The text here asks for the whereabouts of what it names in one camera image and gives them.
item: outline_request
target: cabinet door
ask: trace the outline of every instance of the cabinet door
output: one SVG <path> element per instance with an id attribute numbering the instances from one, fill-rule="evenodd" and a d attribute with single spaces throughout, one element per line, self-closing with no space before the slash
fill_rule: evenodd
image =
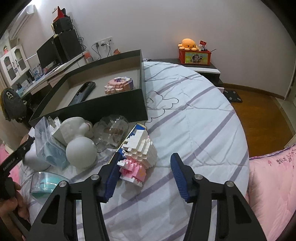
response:
<path id="1" fill-rule="evenodd" d="M 10 84 L 10 86 L 20 77 L 17 66 L 13 62 L 13 58 L 11 55 L 11 52 L 9 51 L 7 54 L 5 54 L 1 59 L 1 66 L 3 73 L 5 74 L 5 77 L 7 79 L 7 83 Z"/>
<path id="2" fill-rule="evenodd" d="M 17 65 L 17 70 L 20 75 L 23 75 L 25 72 L 27 72 L 30 69 L 30 66 L 28 64 L 28 61 L 26 61 L 25 53 L 22 49 L 21 45 L 18 45 L 14 47 L 11 50 L 12 57 L 14 62 Z"/>

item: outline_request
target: pink blanket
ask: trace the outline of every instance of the pink blanket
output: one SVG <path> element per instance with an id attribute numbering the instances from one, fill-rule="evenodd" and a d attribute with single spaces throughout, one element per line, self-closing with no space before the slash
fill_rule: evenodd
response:
<path id="1" fill-rule="evenodd" d="M 268 241 L 275 241 L 296 210 L 296 146 L 250 158 L 250 206 Z"/>

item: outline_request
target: air conditioner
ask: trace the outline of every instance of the air conditioner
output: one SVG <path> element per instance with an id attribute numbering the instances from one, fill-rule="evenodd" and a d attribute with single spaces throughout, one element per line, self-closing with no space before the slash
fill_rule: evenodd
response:
<path id="1" fill-rule="evenodd" d="M 25 22 L 34 14 L 34 5 L 28 5 L 25 7 L 20 15 L 17 17 L 15 23 L 13 24 L 10 32 L 9 39 L 15 39 Z"/>

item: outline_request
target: baseboard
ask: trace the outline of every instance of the baseboard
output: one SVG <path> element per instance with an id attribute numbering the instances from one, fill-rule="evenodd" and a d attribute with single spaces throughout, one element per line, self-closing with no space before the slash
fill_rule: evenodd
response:
<path id="1" fill-rule="evenodd" d="M 249 87 L 249 86 L 244 86 L 244 85 L 223 83 L 223 87 L 228 88 L 228 89 L 246 90 L 246 91 L 256 92 L 256 93 L 263 94 L 263 95 L 276 97 L 276 98 L 283 99 L 283 100 L 285 99 L 284 96 L 281 96 L 281 95 L 278 95 L 275 93 L 271 93 L 269 91 L 265 91 L 265 90 L 261 90 L 261 89 L 257 89 L 257 88 L 253 88 L 253 87 Z"/>

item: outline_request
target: black floor mat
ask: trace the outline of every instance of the black floor mat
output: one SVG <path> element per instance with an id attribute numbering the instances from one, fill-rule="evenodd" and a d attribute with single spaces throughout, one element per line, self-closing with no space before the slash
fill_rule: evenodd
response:
<path id="1" fill-rule="evenodd" d="M 225 95 L 225 97 L 228 99 L 228 101 L 231 102 L 242 102 L 242 99 L 240 98 L 240 96 L 237 94 L 236 91 L 233 90 L 227 90 L 224 89 L 223 94 Z"/>

